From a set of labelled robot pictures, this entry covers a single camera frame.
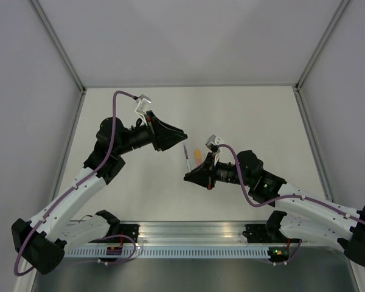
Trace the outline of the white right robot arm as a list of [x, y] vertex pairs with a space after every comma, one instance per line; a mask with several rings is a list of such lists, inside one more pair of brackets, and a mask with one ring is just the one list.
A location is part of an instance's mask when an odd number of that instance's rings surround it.
[[320, 243], [365, 267], [365, 206], [356, 209], [314, 198], [267, 172], [251, 150], [234, 157], [235, 163], [223, 163], [209, 152], [201, 165], [184, 175], [184, 180], [208, 190], [217, 182], [238, 184], [252, 207], [274, 208], [265, 224], [265, 234], [271, 241]]

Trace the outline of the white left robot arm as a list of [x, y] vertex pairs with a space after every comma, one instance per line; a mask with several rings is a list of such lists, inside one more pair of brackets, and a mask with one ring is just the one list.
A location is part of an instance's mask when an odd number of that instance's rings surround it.
[[29, 220], [17, 219], [12, 227], [16, 276], [21, 260], [41, 274], [53, 271], [66, 253], [93, 241], [114, 242], [119, 237], [120, 220], [106, 210], [90, 219], [68, 226], [72, 217], [122, 170], [122, 155], [151, 144], [156, 151], [166, 151], [186, 140], [179, 128], [159, 120], [152, 111], [144, 114], [144, 124], [125, 128], [116, 116], [106, 118], [96, 134], [96, 144], [71, 185]]

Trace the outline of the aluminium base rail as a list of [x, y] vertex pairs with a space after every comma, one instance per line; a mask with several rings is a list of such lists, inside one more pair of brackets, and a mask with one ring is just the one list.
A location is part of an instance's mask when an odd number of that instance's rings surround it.
[[123, 221], [139, 224], [137, 243], [187, 244], [199, 243], [248, 243], [242, 232], [246, 224], [262, 221]]

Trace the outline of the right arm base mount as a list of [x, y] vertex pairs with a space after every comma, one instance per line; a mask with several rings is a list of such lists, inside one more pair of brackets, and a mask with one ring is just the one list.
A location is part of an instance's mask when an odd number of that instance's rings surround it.
[[299, 243], [300, 241], [299, 238], [286, 237], [279, 229], [267, 229], [266, 224], [263, 223], [246, 224], [242, 234], [248, 243], [287, 244], [289, 240], [290, 243]]

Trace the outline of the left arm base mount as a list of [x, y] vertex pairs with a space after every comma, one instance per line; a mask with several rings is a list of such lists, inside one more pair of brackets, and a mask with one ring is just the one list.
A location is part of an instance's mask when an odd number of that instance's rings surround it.
[[102, 237], [99, 240], [96, 240], [96, 242], [99, 243], [130, 243], [129, 239], [125, 237], [114, 237], [111, 238], [112, 235], [126, 235], [134, 240], [134, 242], [137, 242], [137, 238], [139, 236], [139, 224], [131, 224], [131, 223], [121, 223], [120, 220], [113, 215], [112, 213], [101, 210], [96, 213], [96, 215], [104, 218], [107, 223], [109, 224], [109, 229], [104, 237]]

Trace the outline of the left aluminium frame post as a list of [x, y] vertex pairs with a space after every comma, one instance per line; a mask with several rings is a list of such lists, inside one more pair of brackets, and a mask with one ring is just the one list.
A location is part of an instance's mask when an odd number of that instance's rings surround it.
[[72, 64], [69, 55], [67, 54], [60, 38], [58, 37], [45, 9], [38, 0], [29, 0], [30, 7], [32, 8], [34, 14], [36, 15], [38, 21], [40, 22], [42, 28], [44, 29], [47, 37], [50, 39], [55, 51], [57, 52], [65, 70], [68, 72], [70, 78], [74, 82], [76, 88], [84, 94], [86, 91], [86, 86], [81, 81], [74, 65]]

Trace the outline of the aluminium frame post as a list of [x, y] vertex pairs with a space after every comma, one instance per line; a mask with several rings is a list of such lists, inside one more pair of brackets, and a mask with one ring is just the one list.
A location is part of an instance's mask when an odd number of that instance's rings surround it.
[[38, 21], [40, 22], [42, 28], [44, 29], [47, 37], [50, 39], [55, 51], [57, 52], [65, 70], [68, 72], [70, 78], [74, 82], [76, 88], [84, 94], [86, 91], [86, 86], [81, 81], [74, 65], [72, 64], [69, 55], [67, 54], [60, 38], [58, 37], [45, 9], [38, 0], [29, 0], [30, 7], [32, 8], [34, 14], [36, 15]]
[[350, 5], [351, 0], [341, 0], [335, 9], [330, 21], [328, 22], [325, 30], [323, 31], [322, 36], [320, 37], [316, 47], [313, 50], [310, 58], [307, 61], [300, 77], [298, 78], [296, 84], [294, 85], [294, 89], [296, 91], [300, 91], [304, 83], [306, 82], [310, 72], [312, 71], [314, 65], [316, 64], [318, 58], [322, 54], [323, 50], [325, 49], [327, 43], [329, 42], [330, 38], [332, 37], [335, 29], [339, 25], [343, 15], [345, 14], [348, 6]]

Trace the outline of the right aluminium frame post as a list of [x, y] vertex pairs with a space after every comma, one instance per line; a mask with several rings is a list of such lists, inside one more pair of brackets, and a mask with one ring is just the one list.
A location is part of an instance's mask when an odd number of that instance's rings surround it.
[[329, 42], [330, 38], [332, 37], [335, 29], [339, 25], [343, 15], [345, 14], [348, 6], [350, 5], [351, 0], [341, 0], [335, 9], [330, 21], [328, 22], [325, 30], [323, 31], [322, 36], [320, 37], [316, 47], [313, 50], [310, 58], [307, 61], [300, 77], [298, 78], [296, 84], [294, 85], [294, 89], [296, 91], [300, 91], [304, 83], [306, 82], [310, 72], [312, 71], [314, 65], [316, 64], [318, 58], [322, 54], [323, 50], [325, 49], [327, 43]]

